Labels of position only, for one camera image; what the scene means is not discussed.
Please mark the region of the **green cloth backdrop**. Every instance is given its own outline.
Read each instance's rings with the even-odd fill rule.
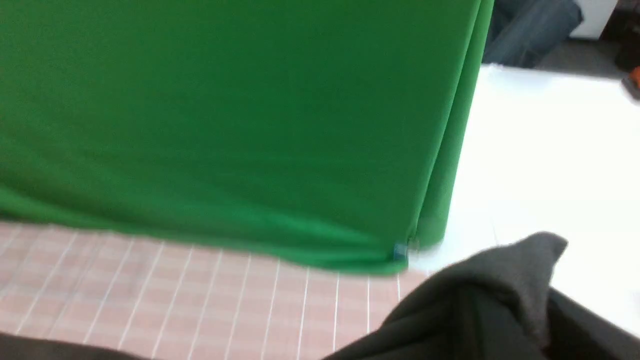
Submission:
[[[485,0],[0,2],[0,213],[389,274],[442,239]]]

